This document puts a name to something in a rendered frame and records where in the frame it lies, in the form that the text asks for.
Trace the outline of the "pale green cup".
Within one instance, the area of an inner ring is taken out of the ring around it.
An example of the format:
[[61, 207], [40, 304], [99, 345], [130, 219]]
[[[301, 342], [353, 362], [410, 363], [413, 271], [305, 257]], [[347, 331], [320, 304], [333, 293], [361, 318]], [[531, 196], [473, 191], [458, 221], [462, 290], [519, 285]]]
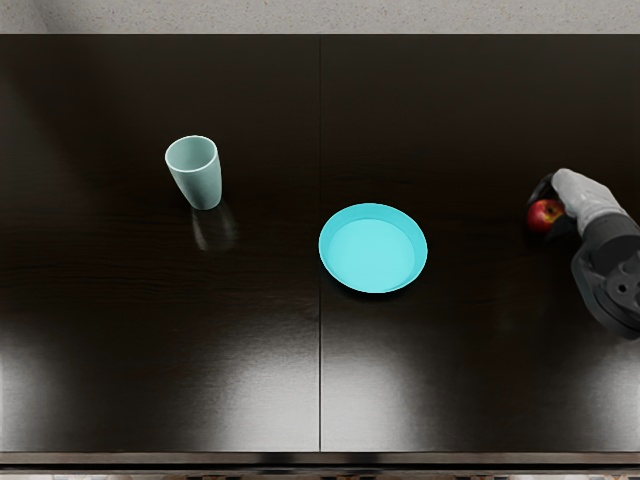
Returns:
[[190, 135], [172, 142], [165, 152], [165, 163], [179, 190], [197, 210], [210, 210], [222, 198], [219, 153], [213, 140]]

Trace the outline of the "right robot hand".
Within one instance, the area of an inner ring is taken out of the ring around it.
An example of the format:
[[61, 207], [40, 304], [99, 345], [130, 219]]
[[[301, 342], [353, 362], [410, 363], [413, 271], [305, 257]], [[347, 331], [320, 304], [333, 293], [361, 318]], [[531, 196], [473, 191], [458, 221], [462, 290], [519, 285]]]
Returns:
[[526, 227], [527, 209], [534, 201], [540, 199], [559, 200], [565, 209], [565, 214], [554, 223], [551, 231], [542, 233], [547, 241], [572, 234], [582, 238], [586, 229], [596, 220], [609, 216], [633, 222], [608, 187], [568, 168], [560, 168], [549, 173], [537, 183], [526, 203]]

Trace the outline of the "turquoise plate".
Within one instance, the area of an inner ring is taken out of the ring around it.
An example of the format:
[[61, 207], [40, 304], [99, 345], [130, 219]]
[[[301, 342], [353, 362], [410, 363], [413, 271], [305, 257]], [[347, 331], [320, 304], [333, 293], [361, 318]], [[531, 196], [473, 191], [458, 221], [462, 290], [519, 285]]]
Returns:
[[380, 203], [359, 203], [334, 213], [323, 225], [318, 253], [342, 285], [367, 294], [400, 290], [416, 280], [429, 247], [418, 223]]

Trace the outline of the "red apple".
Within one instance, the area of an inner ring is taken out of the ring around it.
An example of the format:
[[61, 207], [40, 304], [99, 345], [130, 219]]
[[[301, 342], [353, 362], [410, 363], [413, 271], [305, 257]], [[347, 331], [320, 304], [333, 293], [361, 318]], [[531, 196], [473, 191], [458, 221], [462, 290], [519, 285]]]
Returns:
[[554, 223], [564, 214], [564, 205], [559, 200], [536, 200], [527, 209], [527, 227], [534, 233], [549, 233]]

